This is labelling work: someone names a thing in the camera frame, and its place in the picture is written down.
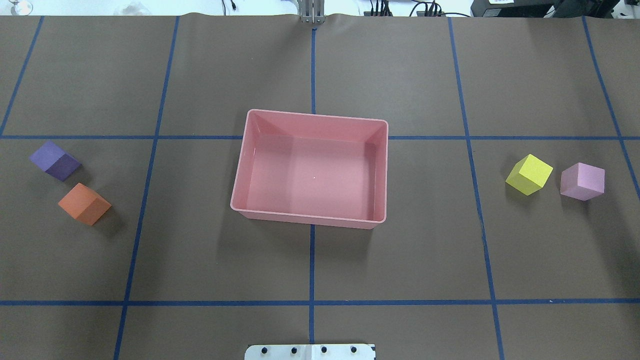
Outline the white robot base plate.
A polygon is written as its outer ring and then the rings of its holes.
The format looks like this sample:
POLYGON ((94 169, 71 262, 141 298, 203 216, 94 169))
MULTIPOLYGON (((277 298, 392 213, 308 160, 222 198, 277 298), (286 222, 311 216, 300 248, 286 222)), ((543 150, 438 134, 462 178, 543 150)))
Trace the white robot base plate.
POLYGON ((374 344, 255 344, 247 347, 245 360, 375 360, 374 344))

